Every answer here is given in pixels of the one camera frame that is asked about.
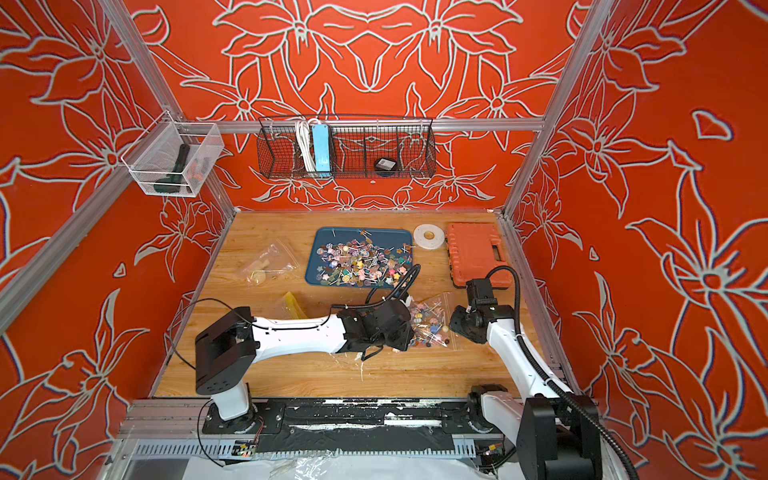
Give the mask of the candy ziploc bag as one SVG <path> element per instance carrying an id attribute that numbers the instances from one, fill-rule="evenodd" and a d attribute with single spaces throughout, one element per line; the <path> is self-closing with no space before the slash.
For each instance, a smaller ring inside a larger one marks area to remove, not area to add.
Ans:
<path id="1" fill-rule="evenodd" d="M 450 318 L 454 310 L 453 295 L 443 292 L 409 306 L 414 332 L 410 348 L 454 348 Z"/>
<path id="2" fill-rule="evenodd" d="M 299 262 L 293 250 L 278 239 L 262 249 L 252 260 L 246 262 L 237 275 L 248 285 L 260 286 L 289 274 L 298 268 Z"/>
<path id="3" fill-rule="evenodd" d="M 292 292 L 286 292 L 278 302 L 283 319 L 298 320 L 307 317 Z"/>

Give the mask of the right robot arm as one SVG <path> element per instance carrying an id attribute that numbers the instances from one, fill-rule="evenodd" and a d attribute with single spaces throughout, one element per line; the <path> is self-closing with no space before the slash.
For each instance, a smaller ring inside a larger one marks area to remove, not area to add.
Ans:
<path id="1" fill-rule="evenodd" d="M 455 308 L 450 329 L 477 344 L 488 344 L 507 368 L 518 394 L 498 385 L 472 388 L 470 425 L 495 427 L 511 443 L 525 479 L 601 479 L 601 435 L 592 420 L 594 403 L 575 396 L 554 376 L 524 332 L 517 304 L 502 305 L 489 278 L 466 283 L 468 305 Z"/>

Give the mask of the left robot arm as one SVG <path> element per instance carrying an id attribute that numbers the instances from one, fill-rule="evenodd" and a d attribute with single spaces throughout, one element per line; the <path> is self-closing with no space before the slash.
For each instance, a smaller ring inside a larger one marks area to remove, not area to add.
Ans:
<path id="1" fill-rule="evenodd" d="M 230 309 L 195 338 L 195 389 L 224 422 L 255 415 L 244 377 L 253 364 L 304 353 L 359 353 L 363 361 L 385 347 L 405 351 L 414 338 L 400 299 L 343 305 L 311 319 L 273 320 L 248 307 Z"/>

